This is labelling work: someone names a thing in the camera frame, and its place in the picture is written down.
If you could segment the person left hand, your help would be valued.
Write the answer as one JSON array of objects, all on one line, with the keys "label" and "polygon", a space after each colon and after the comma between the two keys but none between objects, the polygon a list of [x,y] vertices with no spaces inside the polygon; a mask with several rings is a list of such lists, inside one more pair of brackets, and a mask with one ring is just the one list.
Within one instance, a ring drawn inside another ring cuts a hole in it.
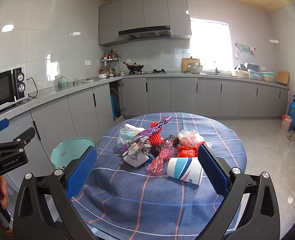
[{"label": "person left hand", "polygon": [[0,204],[3,209],[9,207],[9,195],[7,192],[7,182],[4,176],[0,176]]}]

